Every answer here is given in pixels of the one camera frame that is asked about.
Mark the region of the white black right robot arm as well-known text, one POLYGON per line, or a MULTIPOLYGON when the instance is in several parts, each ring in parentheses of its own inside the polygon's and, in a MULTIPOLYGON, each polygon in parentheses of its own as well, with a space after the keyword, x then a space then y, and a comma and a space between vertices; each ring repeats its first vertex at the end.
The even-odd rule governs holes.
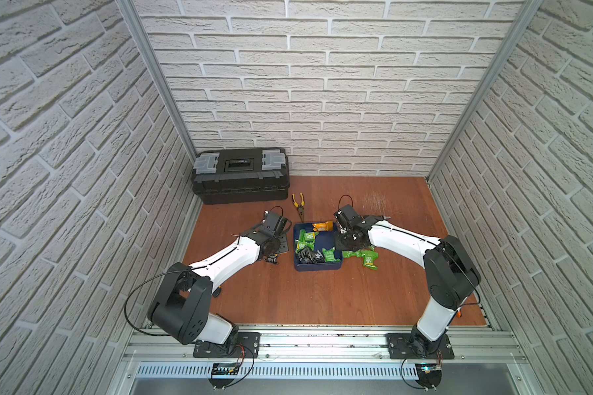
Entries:
POLYGON ((357 215, 336 219, 337 247, 358 251, 369 246, 383 248, 415 262, 425 271, 430 299, 407 341, 413 354, 430 358, 438 353, 442 339, 456 313, 481 283, 481 276, 461 241, 420 235, 391 224, 384 217, 357 215))

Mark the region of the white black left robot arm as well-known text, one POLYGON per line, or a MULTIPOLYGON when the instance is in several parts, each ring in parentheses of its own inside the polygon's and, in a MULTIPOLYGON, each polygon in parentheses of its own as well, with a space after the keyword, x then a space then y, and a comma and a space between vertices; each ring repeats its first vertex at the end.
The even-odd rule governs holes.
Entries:
POLYGON ((265 212, 260 223, 217 253, 189 266, 170 266, 148 309, 148 319, 182 345, 201 342, 223 354, 246 352, 237 341, 238 327, 210 312, 213 295, 243 268, 288 252, 291 225, 277 212, 265 212))

